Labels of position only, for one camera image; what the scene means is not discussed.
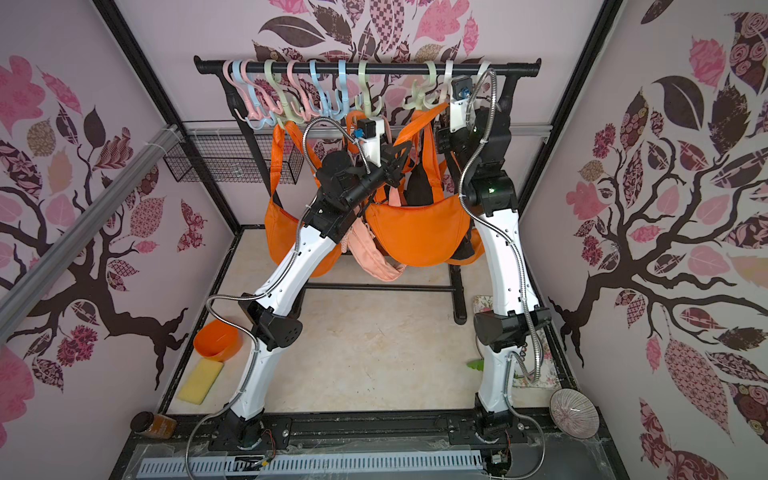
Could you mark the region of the pink waist bag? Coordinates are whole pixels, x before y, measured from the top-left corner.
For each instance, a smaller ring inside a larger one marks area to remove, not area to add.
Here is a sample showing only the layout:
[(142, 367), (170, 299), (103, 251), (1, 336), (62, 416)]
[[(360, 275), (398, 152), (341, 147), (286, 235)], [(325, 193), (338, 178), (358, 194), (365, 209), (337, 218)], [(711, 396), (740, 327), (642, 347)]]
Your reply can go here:
[(388, 261), (377, 247), (375, 234), (364, 219), (370, 203), (368, 200), (359, 209), (354, 223), (341, 240), (341, 250), (343, 253), (350, 252), (358, 265), (372, 277), (383, 282), (393, 282), (401, 277), (406, 266)]

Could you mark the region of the bright orange crescent bag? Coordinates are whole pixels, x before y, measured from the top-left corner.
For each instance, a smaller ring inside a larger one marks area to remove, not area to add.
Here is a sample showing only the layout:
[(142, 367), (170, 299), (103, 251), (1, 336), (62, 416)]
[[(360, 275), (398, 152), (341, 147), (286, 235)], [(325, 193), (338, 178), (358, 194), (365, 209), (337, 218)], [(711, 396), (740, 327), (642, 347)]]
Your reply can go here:
[(279, 264), (293, 248), (299, 220), (276, 203), (276, 189), (280, 184), (283, 160), (286, 157), (289, 136), (295, 152), (304, 155), (302, 132), (292, 121), (273, 129), (270, 159), (270, 199), (266, 209), (264, 225), (270, 257)]

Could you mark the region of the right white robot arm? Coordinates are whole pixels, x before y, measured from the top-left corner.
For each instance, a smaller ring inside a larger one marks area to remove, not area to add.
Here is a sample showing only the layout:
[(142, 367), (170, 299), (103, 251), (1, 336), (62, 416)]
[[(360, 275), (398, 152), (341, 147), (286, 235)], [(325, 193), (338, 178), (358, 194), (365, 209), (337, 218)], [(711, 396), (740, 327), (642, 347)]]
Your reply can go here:
[(487, 62), (475, 76), (453, 79), (449, 112), (438, 133), (439, 152), (457, 165), (452, 175), (456, 195), (484, 247), (493, 288), (491, 310), (473, 320), (483, 360), (475, 409), (487, 423), (515, 415), (515, 376), (529, 383), (539, 380), (544, 349), (537, 331), (551, 318), (531, 284), (520, 240), (518, 198), (504, 170), (516, 83), (516, 77), (508, 75), (499, 86)]

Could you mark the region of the green hook right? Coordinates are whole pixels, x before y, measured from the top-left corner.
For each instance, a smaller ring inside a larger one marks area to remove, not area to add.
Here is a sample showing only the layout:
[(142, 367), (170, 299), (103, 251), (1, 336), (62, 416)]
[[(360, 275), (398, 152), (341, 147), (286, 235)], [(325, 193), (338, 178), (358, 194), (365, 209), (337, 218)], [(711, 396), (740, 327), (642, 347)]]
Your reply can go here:
[(426, 111), (433, 108), (433, 104), (427, 100), (427, 95), (437, 85), (437, 68), (435, 62), (425, 62), (428, 74), (410, 84), (410, 95), (403, 100), (401, 107), (405, 110)]

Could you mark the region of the white hook left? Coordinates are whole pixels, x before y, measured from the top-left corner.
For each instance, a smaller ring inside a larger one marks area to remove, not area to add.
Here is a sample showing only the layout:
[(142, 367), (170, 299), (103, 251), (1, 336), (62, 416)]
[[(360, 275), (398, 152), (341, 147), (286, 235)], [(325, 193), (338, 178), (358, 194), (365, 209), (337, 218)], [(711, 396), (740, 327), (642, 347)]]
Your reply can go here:
[(440, 86), (439, 103), (445, 103), (450, 101), (451, 96), (451, 82), (453, 79), (453, 65), (452, 60), (447, 60), (444, 64), (443, 80)]

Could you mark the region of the white hook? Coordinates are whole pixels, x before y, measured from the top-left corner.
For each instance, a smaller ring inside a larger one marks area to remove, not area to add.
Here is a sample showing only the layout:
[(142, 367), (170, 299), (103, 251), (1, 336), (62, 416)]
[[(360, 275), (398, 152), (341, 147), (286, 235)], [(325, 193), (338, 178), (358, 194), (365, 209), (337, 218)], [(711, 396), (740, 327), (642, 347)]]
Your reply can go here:
[(485, 72), (489, 69), (491, 65), (490, 61), (482, 61), (480, 63), (479, 69), (477, 74), (474, 76), (473, 80), (473, 93), (477, 95), (481, 89), (484, 82)]
[(440, 86), (439, 103), (445, 103), (450, 101), (451, 96), (451, 82), (453, 79), (453, 65), (452, 60), (447, 60), (444, 64), (443, 80)]

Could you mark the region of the white hook right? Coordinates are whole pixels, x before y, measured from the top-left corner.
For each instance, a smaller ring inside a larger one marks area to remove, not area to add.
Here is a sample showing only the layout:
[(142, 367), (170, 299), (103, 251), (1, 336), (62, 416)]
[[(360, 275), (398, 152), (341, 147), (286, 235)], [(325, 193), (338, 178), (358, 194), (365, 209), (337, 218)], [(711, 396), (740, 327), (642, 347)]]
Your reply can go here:
[(480, 63), (479, 69), (477, 74), (474, 76), (473, 80), (473, 93), (477, 95), (481, 89), (484, 82), (485, 72), (489, 69), (491, 65), (490, 61), (482, 61)]

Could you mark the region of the green hook middle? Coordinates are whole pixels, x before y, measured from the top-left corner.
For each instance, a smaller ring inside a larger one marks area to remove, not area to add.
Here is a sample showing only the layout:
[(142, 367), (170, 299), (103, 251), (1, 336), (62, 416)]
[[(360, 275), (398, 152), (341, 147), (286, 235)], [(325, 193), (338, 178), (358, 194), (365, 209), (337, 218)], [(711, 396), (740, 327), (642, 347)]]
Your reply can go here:
[(368, 62), (364, 60), (361, 60), (358, 64), (357, 77), (360, 92), (355, 98), (355, 105), (366, 117), (371, 118), (380, 115), (384, 104), (379, 102), (377, 106), (373, 105), (373, 100), (368, 87), (367, 65)]

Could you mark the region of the blue hook left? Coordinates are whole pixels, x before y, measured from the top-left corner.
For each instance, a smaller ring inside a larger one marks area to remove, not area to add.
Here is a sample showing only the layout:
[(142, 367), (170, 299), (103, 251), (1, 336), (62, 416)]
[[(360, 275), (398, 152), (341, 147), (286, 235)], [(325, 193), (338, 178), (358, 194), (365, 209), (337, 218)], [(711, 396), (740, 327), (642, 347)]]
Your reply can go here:
[(240, 94), (246, 109), (246, 113), (238, 113), (238, 117), (245, 121), (254, 131), (266, 127), (274, 127), (277, 124), (277, 121), (273, 118), (271, 113), (266, 113), (263, 109), (258, 95), (256, 94), (255, 87), (248, 84), (245, 80), (244, 74), (242, 73), (242, 66), (243, 62), (241, 60), (232, 61), (232, 84)]

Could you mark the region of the pink hook far left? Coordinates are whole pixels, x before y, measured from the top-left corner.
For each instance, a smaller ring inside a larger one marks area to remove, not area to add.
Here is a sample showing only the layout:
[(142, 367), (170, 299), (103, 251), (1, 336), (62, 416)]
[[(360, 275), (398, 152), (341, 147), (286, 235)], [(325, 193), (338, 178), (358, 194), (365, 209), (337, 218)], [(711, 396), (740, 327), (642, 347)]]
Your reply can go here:
[(222, 66), (222, 74), (225, 82), (233, 88), (236, 99), (234, 100), (233, 110), (235, 117), (251, 126), (252, 121), (263, 121), (263, 112), (256, 107), (249, 99), (247, 93), (240, 87), (240, 84), (234, 79), (232, 72), (233, 60), (226, 60)]

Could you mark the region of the black clothes rack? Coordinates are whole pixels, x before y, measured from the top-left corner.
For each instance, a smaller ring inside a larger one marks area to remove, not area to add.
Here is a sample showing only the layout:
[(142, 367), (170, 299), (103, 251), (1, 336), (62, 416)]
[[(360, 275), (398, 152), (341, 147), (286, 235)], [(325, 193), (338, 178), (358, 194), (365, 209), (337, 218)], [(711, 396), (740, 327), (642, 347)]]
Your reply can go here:
[[(194, 57), (194, 64), (197, 69), (197, 71), (202, 75), (215, 75), (216, 78), (219, 80), (221, 87), (223, 88), (225, 99), (227, 102), (227, 107), (230, 110), (230, 113), (235, 113), (233, 110), (234, 107), (234, 100), (236, 99), (236, 96), (234, 95), (233, 88), (230, 87), (224, 80), (222, 69), (224, 60), (202, 60), (199, 56)], [(319, 65), (317, 65), (318, 72), (322, 74), (337, 74), (336, 71), (336, 64), (337, 62), (331, 63), (331, 62), (322, 62)], [(357, 75), (358, 70), (358, 64), (354, 62), (346, 62), (346, 69), (347, 73), (350, 75)], [(276, 70), (276, 73), (287, 73), (287, 62), (278, 62), (276, 64), (273, 64)], [(502, 97), (505, 98), (504, 102), (510, 103), (512, 101), (512, 98), (514, 96), (514, 90), (515, 90), (515, 84), (516, 82), (525, 77), (534, 78), (536, 77), (541, 69), (542, 65), (542, 59), (538, 58), (533, 62), (507, 62), (507, 63), (497, 63), (497, 64), (491, 64), (490, 68), (495, 69), (497, 74), (500, 74), (502, 76), (507, 77), (510, 80), (514, 80), (512, 83), (513, 85), (510, 85), (509, 87), (505, 86), (503, 89)], [(309, 73), (309, 63), (298, 63), (296, 65), (298, 67), (298, 73)], [(478, 63), (459, 63), (458, 65), (455, 65), (457, 68), (455, 70), (458, 74), (465, 74), (465, 75), (471, 75), (476, 74), (478, 72), (480, 66), (480, 61)], [(263, 73), (265, 71), (264, 62), (255, 62), (252, 66), (246, 66), (246, 72), (250, 73)], [(369, 74), (376, 74), (376, 75), (427, 75), (428, 74), (428, 68), (425, 65), (425, 62), (421, 63), (368, 63), (367, 65), (367, 73)], [(254, 139), (253, 135), (267, 135), (267, 130), (261, 129), (261, 130), (252, 130), (250, 127), (246, 125), (245, 122), (241, 120), (233, 119), (232, 121), (235, 122), (237, 125), (236, 127), (229, 127), (229, 126), (223, 126), (224, 124), (222, 122), (226, 122), (227, 120), (208, 120), (203, 121), (202, 123), (212, 123), (215, 124), (215, 126), (211, 127), (201, 127), (201, 128), (193, 128), (190, 130), (190, 134), (193, 135), (212, 135), (212, 134), (219, 134), (220, 132), (222, 134), (241, 134), (244, 137), (246, 137), (246, 141), (248, 143), (248, 146), (252, 152), (252, 156), (254, 160), (256, 160), (257, 166), (259, 167), (261, 177), (263, 179), (265, 188), (268, 188), (270, 186), (270, 182), (268, 182), (268, 178), (266, 178), (267, 168), (265, 164), (265, 160), (262, 156), (261, 151), (259, 150), (258, 144), (256, 140)], [(455, 323), (458, 325), (463, 325), (467, 322), (468, 313), (467, 313), (467, 306), (465, 302), (464, 297), (464, 286), (462, 283), (462, 276), (461, 276), (461, 268), (459, 266), (448, 266), (448, 275), (449, 275), (449, 284), (446, 285), (427, 285), (427, 284), (385, 284), (383, 282), (379, 283), (349, 283), (349, 282), (313, 282), (308, 281), (306, 283), (305, 289), (313, 289), (313, 290), (337, 290), (337, 291), (377, 291), (377, 292), (419, 292), (419, 293), (445, 293), (451, 295), (451, 301), (452, 301), (452, 308), (453, 308), (453, 318)]]

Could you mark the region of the orange plastic bowl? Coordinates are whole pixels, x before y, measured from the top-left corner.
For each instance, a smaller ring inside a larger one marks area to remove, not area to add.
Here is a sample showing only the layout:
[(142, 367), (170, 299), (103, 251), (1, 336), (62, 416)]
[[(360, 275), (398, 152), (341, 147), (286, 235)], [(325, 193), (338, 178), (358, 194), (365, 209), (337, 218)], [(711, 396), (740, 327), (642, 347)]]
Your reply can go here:
[(195, 335), (193, 347), (205, 359), (226, 362), (241, 349), (241, 332), (227, 323), (215, 320)]

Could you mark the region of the grey aluminium beam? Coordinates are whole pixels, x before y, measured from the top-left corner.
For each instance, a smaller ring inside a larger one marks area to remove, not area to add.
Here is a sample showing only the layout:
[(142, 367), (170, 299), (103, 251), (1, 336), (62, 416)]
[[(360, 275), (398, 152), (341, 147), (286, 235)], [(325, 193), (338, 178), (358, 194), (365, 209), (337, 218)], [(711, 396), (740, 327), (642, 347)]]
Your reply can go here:
[(130, 191), (181, 140), (175, 125), (162, 127), (113, 183), (79, 215), (39, 263), (1, 299), (1, 341), (5, 343), (77, 255), (116, 212)]

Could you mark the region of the yellow sponge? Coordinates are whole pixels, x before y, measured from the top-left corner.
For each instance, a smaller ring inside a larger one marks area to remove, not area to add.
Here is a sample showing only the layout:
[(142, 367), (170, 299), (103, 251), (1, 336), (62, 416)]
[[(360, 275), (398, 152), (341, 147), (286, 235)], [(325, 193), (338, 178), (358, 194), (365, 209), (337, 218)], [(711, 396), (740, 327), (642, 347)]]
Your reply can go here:
[(201, 359), (179, 389), (177, 399), (193, 405), (201, 405), (223, 367), (223, 362)]

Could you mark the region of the brown jar black lid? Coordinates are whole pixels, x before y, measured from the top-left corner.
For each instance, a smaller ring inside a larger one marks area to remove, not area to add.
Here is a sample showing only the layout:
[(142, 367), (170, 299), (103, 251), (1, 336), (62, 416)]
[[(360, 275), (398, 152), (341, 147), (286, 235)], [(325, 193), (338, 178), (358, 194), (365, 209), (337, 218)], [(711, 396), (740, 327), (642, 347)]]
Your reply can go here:
[(130, 421), (133, 433), (151, 439), (170, 439), (176, 427), (177, 421), (173, 418), (150, 411), (141, 411)]

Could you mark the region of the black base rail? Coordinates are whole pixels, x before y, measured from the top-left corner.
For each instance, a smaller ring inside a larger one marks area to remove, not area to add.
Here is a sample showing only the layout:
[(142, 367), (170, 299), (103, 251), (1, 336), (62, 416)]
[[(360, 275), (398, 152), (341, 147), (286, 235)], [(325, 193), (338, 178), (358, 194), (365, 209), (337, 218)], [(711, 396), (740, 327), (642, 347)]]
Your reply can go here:
[(214, 451), (264, 451), (321, 441), (438, 437), (451, 446), (491, 449), (527, 440), (509, 413), (457, 410), (261, 413), (242, 421), (227, 413), (215, 422)]

